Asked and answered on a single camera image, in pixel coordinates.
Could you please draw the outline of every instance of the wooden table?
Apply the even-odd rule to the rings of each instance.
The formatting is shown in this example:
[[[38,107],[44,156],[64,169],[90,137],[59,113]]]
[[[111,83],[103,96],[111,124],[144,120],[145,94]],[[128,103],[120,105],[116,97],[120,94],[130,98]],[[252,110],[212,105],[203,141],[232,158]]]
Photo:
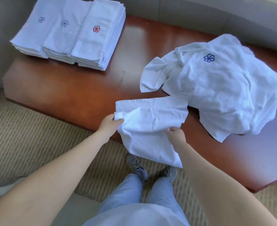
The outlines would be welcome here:
[[[162,57],[175,47],[213,38],[213,35],[127,16],[105,72],[20,54],[4,76],[5,95],[22,106],[96,131],[101,120],[115,111],[116,101],[166,96],[162,90],[140,92],[142,70],[154,57]],[[249,47],[277,72],[276,52]],[[187,142],[199,154],[252,192],[277,181],[277,114],[260,134],[232,134],[223,143],[214,140],[204,129],[196,109],[189,108],[182,129]],[[121,142],[118,133],[113,139]]]

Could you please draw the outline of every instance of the forearm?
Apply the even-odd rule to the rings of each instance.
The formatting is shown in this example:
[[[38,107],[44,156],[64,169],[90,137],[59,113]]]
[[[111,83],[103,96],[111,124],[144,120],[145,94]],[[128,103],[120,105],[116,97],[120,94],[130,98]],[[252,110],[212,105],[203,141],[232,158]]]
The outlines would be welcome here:
[[[0,225],[50,225],[107,141],[96,132],[15,186],[0,199]]]
[[[277,226],[277,220],[246,188],[189,144],[179,142],[174,149],[211,226]]]

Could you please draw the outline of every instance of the leg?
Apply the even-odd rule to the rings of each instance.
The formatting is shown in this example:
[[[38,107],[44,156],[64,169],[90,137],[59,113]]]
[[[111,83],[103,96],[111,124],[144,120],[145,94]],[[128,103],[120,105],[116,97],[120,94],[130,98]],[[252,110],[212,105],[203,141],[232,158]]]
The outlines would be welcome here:
[[[103,201],[98,214],[122,205],[140,202],[141,190],[148,174],[140,167],[137,158],[133,155],[127,156],[127,164],[133,169],[134,174],[127,175],[124,181]]]
[[[175,200],[173,194],[173,187],[171,182],[175,179],[177,175],[176,167],[169,167],[165,171],[164,177],[160,177],[154,183],[151,193],[148,199],[148,203],[161,205],[167,207],[174,212],[180,220],[182,220],[186,225],[189,226],[188,220],[183,213],[181,207]]]

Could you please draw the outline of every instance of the gray sneaker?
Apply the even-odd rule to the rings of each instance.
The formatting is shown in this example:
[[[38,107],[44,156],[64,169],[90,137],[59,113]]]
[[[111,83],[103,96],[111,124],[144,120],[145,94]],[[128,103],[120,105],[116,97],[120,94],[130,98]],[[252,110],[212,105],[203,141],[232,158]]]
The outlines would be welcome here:
[[[148,179],[147,171],[145,171],[144,168],[140,166],[138,159],[134,155],[128,154],[126,157],[126,162],[130,169],[133,170],[142,181],[146,181]]]
[[[168,178],[169,181],[172,183],[177,176],[177,167],[166,167],[165,171],[163,172],[163,176]]]

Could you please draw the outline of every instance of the pinwheel symbol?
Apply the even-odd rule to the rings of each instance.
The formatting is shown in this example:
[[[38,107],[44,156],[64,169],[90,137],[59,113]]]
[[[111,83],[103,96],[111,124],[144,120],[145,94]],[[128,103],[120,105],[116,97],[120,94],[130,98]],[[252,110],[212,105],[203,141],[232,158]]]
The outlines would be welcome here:
[[[101,30],[100,26],[94,26],[93,27],[94,32],[99,32],[99,30]]]
[[[45,21],[45,18],[41,16],[41,17],[38,19],[38,22],[39,22],[39,23],[42,23],[43,21]]]
[[[62,27],[66,27],[66,26],[68,26],[68,25],[69,25],[68,20],[63,20],[63,21],[61,22],[61,26],[62,26]]]
[[[204,56],[204,61],[210,63],[210,62],[213,62],[215,60],[215,55],[212,55],[212,54],[208,54],[207,56]]]

